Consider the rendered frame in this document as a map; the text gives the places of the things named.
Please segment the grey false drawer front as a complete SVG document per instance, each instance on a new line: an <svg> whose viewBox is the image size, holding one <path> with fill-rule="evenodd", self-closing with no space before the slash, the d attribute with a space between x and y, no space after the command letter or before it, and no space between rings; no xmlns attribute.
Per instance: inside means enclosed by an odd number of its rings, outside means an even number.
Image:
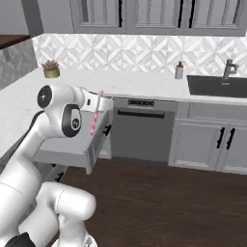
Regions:
<svg viewBox="0 0 247 247"><path fill-rule="evenodd" d="M247 122L247 106L193 102L190 104L188 117Z"/></svg>

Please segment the black sink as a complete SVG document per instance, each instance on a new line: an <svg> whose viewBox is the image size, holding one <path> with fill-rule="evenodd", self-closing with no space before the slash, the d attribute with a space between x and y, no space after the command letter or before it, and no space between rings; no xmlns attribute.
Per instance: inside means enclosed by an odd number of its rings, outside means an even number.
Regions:
<svg viewBox="0 0 247 247"><path fill-rule="evenodd" d="M187 83L193 96L247 98L247 78L187 75Z"/></svg>

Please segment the grey open drawer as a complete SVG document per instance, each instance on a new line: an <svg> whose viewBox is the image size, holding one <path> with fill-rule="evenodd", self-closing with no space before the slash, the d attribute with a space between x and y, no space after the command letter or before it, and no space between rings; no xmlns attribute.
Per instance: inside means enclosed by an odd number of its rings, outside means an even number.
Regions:
<svg viewBox="0 0 247 247"><path fill-rule="evenodd" d="M43 142L34 160L36 162L57 164L86 169L89 175L96 165L100 151L107 136L103 134L105 126L112 123L111 112L100 112L96 129L91 135L91 124L94 114L81 112L82 127L72 138L52 138Z"/></svg>

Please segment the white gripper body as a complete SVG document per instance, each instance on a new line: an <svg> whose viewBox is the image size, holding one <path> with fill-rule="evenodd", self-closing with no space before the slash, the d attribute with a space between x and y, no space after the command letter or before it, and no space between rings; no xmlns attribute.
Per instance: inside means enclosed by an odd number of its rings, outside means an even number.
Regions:
<svg viewBox="0 0 247 247"><path fill-rule="evenodd" d="M104 111L112 110L113 107L114 107L114 100L112 98L102 97L99 100L97 111L104 112Z"/></svg>

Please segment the white soap dispenser bottle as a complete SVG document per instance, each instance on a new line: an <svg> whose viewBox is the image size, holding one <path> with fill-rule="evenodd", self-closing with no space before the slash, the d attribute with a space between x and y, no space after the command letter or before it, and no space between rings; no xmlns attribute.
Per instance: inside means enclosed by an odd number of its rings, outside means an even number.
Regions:
<svg viewBox="0 0 247 247"><path fill-rule="evenodd" d="M179 61L178 64L176 65L176 71L175 71L175 78L176 79L181 79L183 76L183 62Z"/></svg>

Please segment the small potted plant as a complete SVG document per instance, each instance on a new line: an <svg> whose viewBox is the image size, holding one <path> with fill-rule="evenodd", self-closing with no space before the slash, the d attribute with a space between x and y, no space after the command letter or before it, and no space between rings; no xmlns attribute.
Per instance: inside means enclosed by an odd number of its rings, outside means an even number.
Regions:
<svg viewBox="0 0 247 247"><path fill-rule="evenodd" d="M45 78L56 78L60 76L59 64L54 60L47 60L41 64Z"/></svg>

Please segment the grey cupboard door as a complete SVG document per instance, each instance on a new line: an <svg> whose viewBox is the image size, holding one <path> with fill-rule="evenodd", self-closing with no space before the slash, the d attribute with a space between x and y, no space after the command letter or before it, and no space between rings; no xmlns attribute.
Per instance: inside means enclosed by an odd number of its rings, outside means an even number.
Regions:
<svg viewBox="0 0 247 247"><path fill-rule="evenodd" d="M227 150L230 131L235 128L231 147ZM247 175L247 123L230 123L221 146L217 172Z"/></svg>
<svg viewBox="0 0 247 247"><path fill-rule="evenodd" d="M169 165L180 168L213 171L220 149L216 149L220 129L226 123L175 120Z"/></svg>

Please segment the grey dishwasher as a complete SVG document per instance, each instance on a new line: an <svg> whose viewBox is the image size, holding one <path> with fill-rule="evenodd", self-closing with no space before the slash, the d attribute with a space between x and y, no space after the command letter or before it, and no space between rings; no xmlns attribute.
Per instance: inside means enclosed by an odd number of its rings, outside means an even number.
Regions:
<svg viewBox="0 0 247 247"><path fill-rule="evenodd" d="M175 101L115 97L111 129L112 156L167 163L178 104ZM118 110L165 114L164 119L118 115Z"/></svg>

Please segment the red white striped straw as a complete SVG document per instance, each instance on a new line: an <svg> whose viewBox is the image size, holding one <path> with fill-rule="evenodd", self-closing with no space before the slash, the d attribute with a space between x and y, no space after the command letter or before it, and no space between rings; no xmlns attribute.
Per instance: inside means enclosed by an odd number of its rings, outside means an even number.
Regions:
<svg viewBox="0 0 247 247"><path fill-rule="evenodd" d="M97 101L97 105L96 105L96 110L95 110L95 114L94 114L94 119L93 119L93 124L92 124L92 128L91 128L91 135L94 134L95 128L96 128L96 120L97 120L97 116L98 116L98 109L99 109L99 105L100 105L100 99L103 96L103 91L100 91L98 94L98 101Z"/></svg>

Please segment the grey wall cupboards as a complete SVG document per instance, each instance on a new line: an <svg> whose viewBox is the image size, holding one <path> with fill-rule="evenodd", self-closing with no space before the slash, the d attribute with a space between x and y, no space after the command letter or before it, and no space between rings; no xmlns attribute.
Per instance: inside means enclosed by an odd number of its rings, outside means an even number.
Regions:
<svg viewBox="0 0 247 247"><path fill-rule="evenodd" d="M76 34L243 37L247 0L69 0Z"/></svg>

